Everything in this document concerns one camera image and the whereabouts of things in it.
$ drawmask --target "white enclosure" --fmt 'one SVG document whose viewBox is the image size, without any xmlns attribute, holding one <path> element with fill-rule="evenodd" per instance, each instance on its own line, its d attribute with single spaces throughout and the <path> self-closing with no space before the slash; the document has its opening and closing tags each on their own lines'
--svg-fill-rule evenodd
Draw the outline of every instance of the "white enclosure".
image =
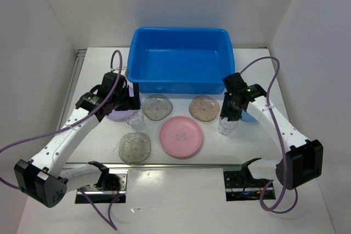
<svg viewBox="0 0 351 234">
<path fill-rule="evenodd" d="M 56 128 L 75 49 L 129 47 L 141 26 L 221 27 L 234 48 L 280 59 L 290 121 L 324 145 L 318 184 L 333 228 L 351 233 L 350 19 L 351 0 L 0 0 L 1 147 Z M 3 152 L 0 175 L 15 182 L 16 161 L 48 140 Z M 0 192 L 0 232 L 16 233 L 26 197 Z"/>
</svg>

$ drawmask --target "transparent cup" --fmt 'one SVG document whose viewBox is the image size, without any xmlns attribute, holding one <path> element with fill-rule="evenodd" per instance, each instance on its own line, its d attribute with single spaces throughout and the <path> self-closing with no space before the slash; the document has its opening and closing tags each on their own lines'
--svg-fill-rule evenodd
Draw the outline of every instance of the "transparent cup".
<svg viewBox="0 0 351 234">
<path fill-rule="evenodd" d="M 228 122 L 228 118 L 219 119 L 218 131 L 224 136 L 229 135 L 237 127 L 237 124 L 238 122 L 235 121 Z"/>
<path fill-rule="evenodd" d="M 132 128 L 133 131 L 139 132 L 144 126 L 144 114 L 142 111 L 133 112 L 126 117 L 126 123 Z"/>
</svg>

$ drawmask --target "wire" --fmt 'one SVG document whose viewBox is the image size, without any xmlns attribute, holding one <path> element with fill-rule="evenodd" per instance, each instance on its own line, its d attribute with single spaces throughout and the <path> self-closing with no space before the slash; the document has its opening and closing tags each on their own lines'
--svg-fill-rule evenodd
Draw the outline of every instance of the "wire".
<svg viewBox="0 0 351 234">
<path fill-rule="evenodd" d="M 65 127 L 65 128 L 61 128 L 59 130 L 56 130 L 56 131 L 53 131 L 53 132 L 50 132 L 50 133 L 46 133 L 46 134 L 42 134 L 42 135 L 37 135 L 37 136 L 34 136 L 34 137 L 30 137 L 30 138 L 27 138 L 27 139 L 22 139 L 22 140 L 19 140 L 17 142 L 13 142 L 12 144 L 9 144 L 3 148 L 0 149 L 0 153 L 2 153 L 3 151 L 15 146 L 15 145 L 20 145 L 20 144 L 23 144 L 25 142 L 30 142 L 30 141 L 34 141 L 34 140 L 37 140 L 37 139 L 40 139 L 40 138 L 44 138 L 44 137 L 48 137 L 48 136 L 51 136 L 51 135 L 54 135 L 54 134 L 59 134 L 59 133 L 62 133 L 62 132 L 65 132 L 69 129 L 71 129 L 72 127 L 74 126 L 77 126 L 79 124 L 81 124 L 82 122 L 86 121 L 88 118 L 92 117 L 95 113 L 97 113 L 103 106 L 104 104 L 109 100 L 109 98 L 112 96 L 112 94 L 114 93 L 114 90 L 116 89 L 117 87 L 117 84 L 118 84 L 118 81 L 120 80 L 120 77 L 121 77 L 121 72 L 122 72 L 122 54 L 119 50 L 115 50 L 112 54 L 112 57 L 111 57 L 111 62 L 110 62 L 110 66 L 112 68 L 113 66 L 113 63 L 114 63 L 114 57 L 115 55 L 118 53 L 119 57 L 120 57 L 120 68 L 118 70 L 118 75 L 117 75 L 117 78 L 116 78 L 116 81 L 114 83 L 114 86 L 111 88 L 110 92 L 108 93 L 107 97 L 101 102 L 101 104 L 95 108 L 92 112 L 90 112 L 87 116 L 85 116 L 84 118 L 80 119 L 79 121 L 73 123 L 71 126 L 69 127 Z M 5 185 L 9 186 L 9 187 L 12 187 L 13 189 L 17 189 L 19 190 L 19 187 L 18 186 L 15 186 L 13 184 L 11 184 L 10 182 L 7 182 L 6 180 L 4 180 L 2 177 L 0 177 L 0 181 L 2 183 L 4 183 Z"/>
<path fill-rule="evenodd" d="M 119 196 L 115 197 L 115 198 L 111 201 L 111 203 L 110 203 L 110 205 L 109 205 L 109 209 L 108 209 L 108 211 L 107 211 L 108 216 L 109 216 L 109 219 L 107 219 L 107 218 L 100 212 L 100 210 L 95 206 L 94 202 L 90 199 L 90 197 L 89 197 L 83 190 L 77 189 L 77 191 L 79 191 L 80 193 L 82 193 L 83 196 L 86 198 L 86 200 L 93 206 L 93 208 L 95 209 L 95 211 L 99 214 L 99 216 L 100 216 L 103 220 L 105 220 L 105 222 L 106 222 L 107 224 L 109 224 L 115 231 L 117 231 L 117 227 L 116 227 L 116 225 L 114 224 L 114 222 L 113 222 L 112 219 L 111 219 L 111 207 L 112 207 L 112 204 L 115 203 L 115 202 L 116 202 L 121 196 L 123 196 L 124 194 L 120 194 Z"/>
<path fill-rule="evenodd" d="M 113 190 L 113 188 L 112 188 L 111 183 L 110 183 L 110 187 L 111 187 L 112 197 L 115 197 L 115 193 L 114 193 L 114 190 Z"/>
<path fill-rule="evenodd" d="M 258 193 L 258 194 L 261 194 L 261 192 L 262 192 L 262 187 L 261 187 L 261 183 L 260 183 L 260 182 L 258 182 L 258 186 L 259 186 L 259 191 L 257 191 L 257 193 Z"/>
<path fill-rule="evenodd" d="M 116 182 L 114 182 L 114 181 L 111 181 L 112 183 L 114 183 L 114 186 L 115 186 L 115 188 L 116 188 L 116 193 L 118 194 L 119 193 L 119 191 L 118 191 L 118 185 L 117 185 L 117 183 Z"/>
<path fill-rule="evenodd" d="M 277 76 L 278 76 L 278 72 L 279 72 L 279 69 L 280 69 L 280 62 L 279 60 L 276 58 L 276 57 L 272 57 L 272 56 L 265 56 L 265 57 L 261 57 L 261 58 L 258 58 L 256 60 L 254 60 L 253 62 L 249 63 L 241 72 L 240 74 L 242 74 L 244 71 L 247 70 L 247 68 L 249 68 L 252 64 L 256 63 L 257 61 L 260 61 L 260 60 L 264 60 L 264 59 L 270 59 L 270 60 L 274 60 L 276 62 L 276 71 L 273 75 L 273 78 L 271 80 L 271 82 L 269 83 L 268 85 L 268 89 L 267 89 L 267 95 L 266 95 L 266 102 L 267 102 L 267 107 L 269 109 L 269 112 L 270 112 L 270 115 L 272 116 L 272 120 L 273 120 L 273 123 L 274 123 L 274 126 L 275 126 L 275 129 L 276 129 L 276 132 L 278 134 L 278 139 L 279 139 L 279 143 L 280 143 L 280 147 L 281 147 L 281 153 L 282 153 L 282 160 L 283 160 L 283 168 L 284 168 L 284 179 L 283 179 L 283 187 L 282 187 L 282 190 L 280 192 L 280 195 L 279 195 L 279 198 L 276 200 L 276 202 L 274 203 L 273 206 L 271 206 L 270 208 L 267 207 L 265 204 L 264 204 L 264 201 L 263 201 L 263 197 L 265 195 L 265 192 L 267 190 L 267 188 L 272 184 L 272 180 L 269 181 L 265 187 L 263 188 L 260 196 L 259 196 L 259 202 L 260 202 L 260 205 L 261 207 L 266 210 L 266 211 L 269 211 L 269 212 L 273 212 L 273 213 L 276 213 L 276 214 L 284 214 L 284 213 L 287 213 L 287 212 L 290 212 L 291 210 L 294 209 L 294 207 L 296 206 L 297 204 L 297 200 L 298 200 L 298 193 L 297 193 L 297 190 L 294 189 L 295 191 L 295 201 L 294 201 L 294 204 L 287 210 L 284 210 L 284 211 L 275 211 L 274 209 L 277 208 L 277 206 L 279 206 L 279 204 L 281 203 L 281 201 L 283 200 L 284 198 L 284 195 L 285 195 L 285 191 L 287 189 L 287 160 L 286 160 L 286 155 L 285 155 L 285 148 L 284 148 L 284 141 L 283 141 L 283 138 L 281 136 L 281 133 L 280 133 L 280 129 L 279 129 L 279 126 L 278 126 L 278 122 L 275 118 L 275 115 L 274 115 L 274 112 L 272 110 L 270 106 L 270 101 L 269 101 L 269 95 L 270 95 L 270 91 L 271 91 L 271 88 L 273 86 L 273 83 L 274 81 L 276 80 Z"/>
<path fill-rule="evenodd" d="M 244 182 L 244 187 L 242 188 L 242 191 L 241 191 L 240 195 L 236 196 L 236 195 L 232 194 L 233 197 L 235 197 L 235 198 L 240 198 L 240 197 L 242 197 L 242 195 L 243 195 L 244 192 L 245 192 L 245 189 L 246 189 L 246 183 Z"/>
</svg>

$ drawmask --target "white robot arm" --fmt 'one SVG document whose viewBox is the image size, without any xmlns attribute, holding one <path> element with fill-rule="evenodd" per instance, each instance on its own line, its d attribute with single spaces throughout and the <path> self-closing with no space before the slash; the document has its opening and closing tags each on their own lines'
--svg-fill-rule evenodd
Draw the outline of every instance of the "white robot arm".
<svg viewBox="0 0 351 234">
<path fill-rule="evenodd" d="M 124 75 L 120 76 L 117 86 L 108 101 L 95 114 L 89 114 L 98 107 L 117 80 L 117 74 L 108 72 L 101 85 L 85 93 L 76 104 L 72 115 L 64 124 L 68 129 L 57 134 L 51 141 L 28 162 L 20 160 L 15 165 L 15 175 L 22 192 L 51 208 L 57 205 L 63 196 L 72 190 L 86 185 L 104 187 L 111 180 L 109 169 L 95 161 L 79 168 L 63 171 L 63 166 L 77 146 L 101 120 L 113 110 L 140 109 L 139 86 L 133 84 L 134 96 L 129 96 L 129 86 Z M 79 125 L 73 123 L 90 115 Z"/>
<path fill-rule="evenodd" d="M 242 176 L 248 185 L 251 182 L 254 184 L 254 179 L 276 178 L 283 184 L 284 176 L 287 176 L 287 189 L 291 190 L 321 175 L 323 146 L 318 140 L 310 141 L 301 134 L 271 102 L 268 107 L 267 93 L 260 85 L 247 86 L 239 73 L 224 78 L 223 82 L 227 92 L 220 117 L 238 121 L 244 110 L 263 126 L 276 146 L 280 146 L 276 125 L 269 111 L 271 108 L 284 143 L 283 155 L 287 159 L 287 171 L 284 171 L 282 160 L 263 160 L 257 157 L 242 165 Z"/>
</svg>

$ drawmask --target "pink plate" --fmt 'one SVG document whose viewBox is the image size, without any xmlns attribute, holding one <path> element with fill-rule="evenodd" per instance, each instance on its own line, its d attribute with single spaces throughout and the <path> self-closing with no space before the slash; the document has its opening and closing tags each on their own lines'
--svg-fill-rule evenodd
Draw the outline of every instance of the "pink plate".
<svg viewBox="0 0 351 234">
<path fill-rule="evenodd" d="M 190 157 L 201 146 L 202 130 L 191 118 L 177 116 L 169 119 L 161 128 L 162 148 L 174 157 Z"/>
</svg>

